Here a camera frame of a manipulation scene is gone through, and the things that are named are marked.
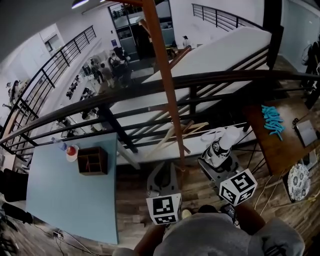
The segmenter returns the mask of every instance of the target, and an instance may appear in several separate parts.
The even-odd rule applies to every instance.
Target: wooden desk
[[[284,120],[281,123],[285,127],[285,130],[281,133],[283,141],[276,134],[269,135],[271,131],[264,128],[266,122],[261,105],[246,106],[243,108],[243,113],[261,147],[270,174],[280,175],[283,170],[291,168],[319,144],[319,140],[317,140],[304,147],[296,131],[292,128],[292,121],[295,118],[300,120],[310,113],[301,121],[311,120],[313,127],[316,126],[313,122],[312,113],[309,112],[300,98],[273,100],[266,102],[264,105],[275,106],[281,119]]]

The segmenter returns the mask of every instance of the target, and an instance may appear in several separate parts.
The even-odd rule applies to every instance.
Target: wooden organizer
[[[82,175],[108,174],[108,153],[99,146],[79,149],[77,160]]]

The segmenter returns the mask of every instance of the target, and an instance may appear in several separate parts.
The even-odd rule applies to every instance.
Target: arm
[[[254,235],[266,224],[265,220],[247,202],[237,205],[235,207],[235,213],[240,228],[249,235]]]
[[[136,245],[134,251],[139,256],[150,256],[154,254],[156,247],[161,244],[166,225],[154,225],[148,229],[141,241]]]

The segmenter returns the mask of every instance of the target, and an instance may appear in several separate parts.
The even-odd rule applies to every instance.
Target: white cloth
[[[184,47],[184,48],[186,48],[187,46],[190,46],[190,45],[191,45],[189,39],[184,39],[184,41],[183,41],[182,44],[183,44],[183,47]]]

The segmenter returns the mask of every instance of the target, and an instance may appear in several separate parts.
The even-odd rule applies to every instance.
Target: patterned plate
[[[288,190],[291,199],[296,201],[304,199],[309,192],[310,184],[307,167],[300,163],[294,165],[288,176]]]

